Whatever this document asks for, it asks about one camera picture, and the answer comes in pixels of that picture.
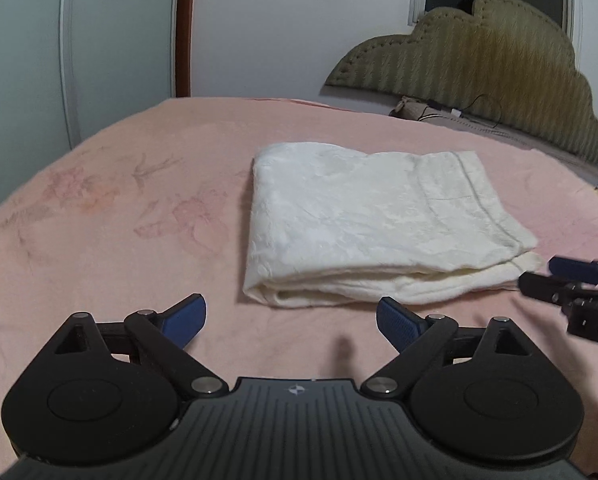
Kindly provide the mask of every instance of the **logo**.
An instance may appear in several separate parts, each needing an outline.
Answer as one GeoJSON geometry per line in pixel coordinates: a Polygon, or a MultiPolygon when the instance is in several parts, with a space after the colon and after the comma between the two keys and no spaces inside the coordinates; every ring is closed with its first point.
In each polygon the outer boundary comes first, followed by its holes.
{"type": "Polygon", "coordinates": [[[288,388],[288,391],[294,396],[299,396],[305,392],[305,388],[299,384],[295,384],[294,386],[288,388]]]}

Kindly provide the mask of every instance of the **blue gripper pad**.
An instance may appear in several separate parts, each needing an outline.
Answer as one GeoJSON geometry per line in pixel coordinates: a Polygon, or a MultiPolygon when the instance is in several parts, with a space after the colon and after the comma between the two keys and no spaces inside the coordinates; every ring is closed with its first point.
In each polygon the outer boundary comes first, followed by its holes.
{"type": "Polygon", "coordinates": [[[428,324],[393,298],[381,298],[377,304],[377,328],[401,353],[426,332],[428,324]]]}
{"type": "Polygon", "coordinates": [[[205,300],[194,294],[163,313],[161,332],[179,348],[185,348],[205,324],[205,300]]]}
{"type": "Polygon", "coordinates": [[[554,276],[574,282],[598,284],[598,263],[582,262],[555,256],[548,261],[548,270],[554,276]]]}

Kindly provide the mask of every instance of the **wrinkled fabric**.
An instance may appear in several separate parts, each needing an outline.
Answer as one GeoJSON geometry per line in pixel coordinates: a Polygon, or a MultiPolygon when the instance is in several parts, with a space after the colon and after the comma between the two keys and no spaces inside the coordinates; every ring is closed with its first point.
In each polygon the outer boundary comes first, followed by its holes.
{"type": "Polygon", "coordinates": [[[244,293],[276,306],[450,300],[541,259],[474,152],[269,146],[254,164],[244,293]]]}

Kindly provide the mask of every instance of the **white door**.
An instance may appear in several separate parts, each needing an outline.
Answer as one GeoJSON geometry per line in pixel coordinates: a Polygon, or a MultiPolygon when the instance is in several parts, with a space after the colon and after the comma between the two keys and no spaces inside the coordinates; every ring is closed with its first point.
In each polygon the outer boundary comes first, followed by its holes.
{"type": "Polygon", "coordinates": [[[173,95],[173,0],[0,0],[0,202],[173,95]]]}
{"type": "Polygon", "coordinates": [[[0,0],[0,202],[66,153],[60,0],[0,0]]]}
{"type": "Polygon", "coordinates": [[[77,120],[69,124],[81,139],[172,96],[173,0],[71,3],[64,31],[77,120]]]}

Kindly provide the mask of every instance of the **wooden door frame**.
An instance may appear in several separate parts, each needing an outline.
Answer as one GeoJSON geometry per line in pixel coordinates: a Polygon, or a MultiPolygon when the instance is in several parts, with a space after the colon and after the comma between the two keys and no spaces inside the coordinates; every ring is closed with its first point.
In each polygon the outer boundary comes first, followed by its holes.
{"type": "Polygon", "coordinates": [[[190,96],[192,0],[177,0],[175,15],[175,96],[190,96]]]}

